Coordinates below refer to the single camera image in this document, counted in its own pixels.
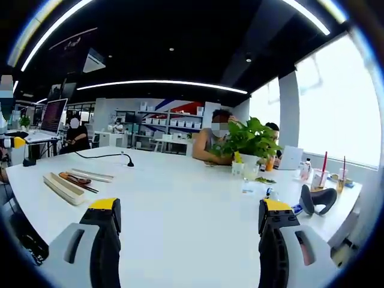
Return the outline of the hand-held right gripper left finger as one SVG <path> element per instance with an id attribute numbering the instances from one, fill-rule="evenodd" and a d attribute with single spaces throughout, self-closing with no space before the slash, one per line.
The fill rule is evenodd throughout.
<path id="1" fill-rule="evenodd" d="M 120 200 L 95 201 L 50 243 L 44 275 L 54 287 L 120 287 L 120 232 Z"/>

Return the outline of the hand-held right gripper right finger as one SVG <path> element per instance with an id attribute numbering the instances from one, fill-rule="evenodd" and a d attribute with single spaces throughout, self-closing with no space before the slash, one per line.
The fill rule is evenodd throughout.
<path id="1" fill-rule="evenodd" d="M 338 274 L 330 246 L 291 207 L 259 203 L 259 287 L 328 287 Z"/>

